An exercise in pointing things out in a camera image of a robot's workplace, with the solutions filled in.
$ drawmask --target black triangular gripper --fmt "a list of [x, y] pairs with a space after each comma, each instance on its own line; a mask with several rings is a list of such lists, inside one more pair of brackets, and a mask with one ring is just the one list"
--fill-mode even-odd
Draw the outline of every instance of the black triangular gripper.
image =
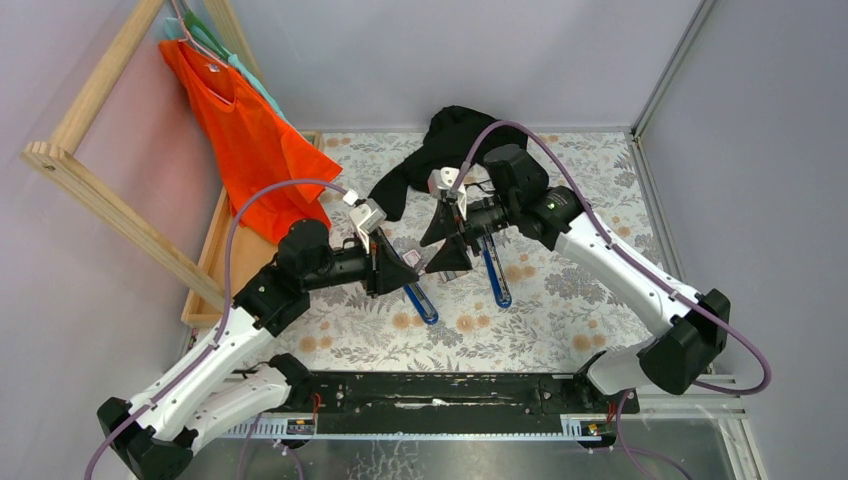
[[440, 200], [436, 204], [436, 212], [433, 214], [433, 219], [430, 220], [430, 226], [427, 227], [427, 231], [424, 232], [424, 236], [421, 237], [421, 241], [418, 244], [422, 247], [432, 245], [447, 238], [455, 229], [456, 226], [450, 204]]
[[459, 236], [452, 237], [442, 245], [432, 260], [424, 267], [427, 273], [471, 270], [468, 248]]

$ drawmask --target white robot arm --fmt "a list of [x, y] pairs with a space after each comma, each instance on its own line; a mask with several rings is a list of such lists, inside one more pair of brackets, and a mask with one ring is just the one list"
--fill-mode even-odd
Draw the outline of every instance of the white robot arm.
[[[494, 244], [481, 246], [480, 239], [517, 226], [524, 236], [538, 240], [600, 279], [653, 335], [638, 345], [601, 352], [581, 368], [578, 375], [591, 383], [596, 394], [612, 396], [651, 383], [672, 394], [685, 392], [722, 351], [727, 334], [675, 296], [698, 299], [699, 306], [725, 322], [730, 312], [727, 298], [717, 290], [702, 295], [657, 268], [599, 218], [590, 218], [594, 213], [584, 211], [573, 191], [562, 186], [549, 188], [545, 170], [517, 145], [490, 151], [483, 164], [495, 193], [471, 204], [466, 204], [464, 187], [452, 189], [458, 178], [456, 169], [433, 172], [430, 193], [439, 199], [439, 205], [421, 245], [440, 240], [445, 243], [425, 271], [471, 269], [469, 247], [474, 254], [482, 252], [489, 267], [489, 257], [497, 259]], [[598, 233], [596, 223], [606, 230], [609, 242]], [[635, 259], [640, 268], [626, 262], [616, 248]], [[506, 289], [499, 272], [499, 265], [489, 268], [496, 297]], [[664, 279], [674, 293], [665, 293], [645, 272]]]
[[336, 250], [323, 223], [295, 223], [271, 262], [235, 295], [225, 323], [219, 321], [148, 388], [128, 401], [110, 398], [101, 405], [104, 433], [116, 435], [112, 448], [138, 478], [176, 478], [195, 453], [244, 419], [309, 400], [303, 391], [310, 373], [289, 354], [211, 395], [244, 359], [309, 309], [309, 291], [362, 282], [368, 295], [378, 296], [418, 280], [379, 228], [385, 214], [372, 200], [350, 216], [357, 238]]

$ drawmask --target wooden frame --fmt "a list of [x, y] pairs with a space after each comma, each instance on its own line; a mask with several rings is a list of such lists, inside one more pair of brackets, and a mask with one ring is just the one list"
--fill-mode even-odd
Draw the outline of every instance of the wooden frame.
[[[164, 0], [138, 1], [50, 139], [30, 142], [21, 152], [21, 158], [185, 283], [191, 292], [186, 311], [193, 299], [202, 299], [212, 308], [220, 310], [225, 305], [221, 284], [168, 241], [74, 157], [163, 4]], [[239, 55], [257, 78], [261, 79], [256, 60], [248, 47], [230, 0], [205, 0], [205, 4], [224, 43]], [[219, 207], [222, 201], [225, 201], [224, 193], [219, 199]], [[214, 218], [213, 226], [219, 220]], [[208, 247], [209, 245], [204, 245], [204, 254], [208, 254]], [[204, 260], [201, 254], [200, 263]], [[209, 320], [207, 315], [184, 316], [184, 321], [192, 326], [208, 326], [215, 320]]]

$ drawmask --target orange shirt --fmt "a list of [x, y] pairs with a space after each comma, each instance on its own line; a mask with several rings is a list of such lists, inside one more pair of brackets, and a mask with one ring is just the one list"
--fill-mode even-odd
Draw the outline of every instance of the orange shirt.
[[[235, 69], [218, 65], [178, 40], [159, 43], [159, 50], [188, 91], [191, 109], [215, 150], [233, 209], [272, 183], [292, 178], [331, 181], [341, 172], [278, 117]], [[242, 222], [274, 244], [301, 218], [318, 219], [329, 228], [317, 200], [322, 191], [318, 185], [299, 185], [268, 193], [248, 208]]]

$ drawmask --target gray wall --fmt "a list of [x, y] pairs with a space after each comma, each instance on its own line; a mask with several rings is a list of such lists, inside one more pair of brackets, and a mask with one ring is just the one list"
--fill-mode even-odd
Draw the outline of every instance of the gray wall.
[[[0, 478], [81, 478], [103, 440], [97, 407], [159, 377], [187, 333], [187, 289], [18, 158], [47, 139], [134, 4], [0, 3]], [[196, 258], [220, 183], [158, 30], [77, 153]], [[127, 469], [107, 452], [95, 473]]]
[[[688, 280], [733, 301], [774, 383], [745, 404], [771, 478], [844, 478], [848, 3], [722, 2], [644, 137]], [[720, 364], [753, 383], [738, 345]]]
[[636, 120], [698, 0], [233, 2], [298, 128], [426, 127], [459, 103], [540, 127]]

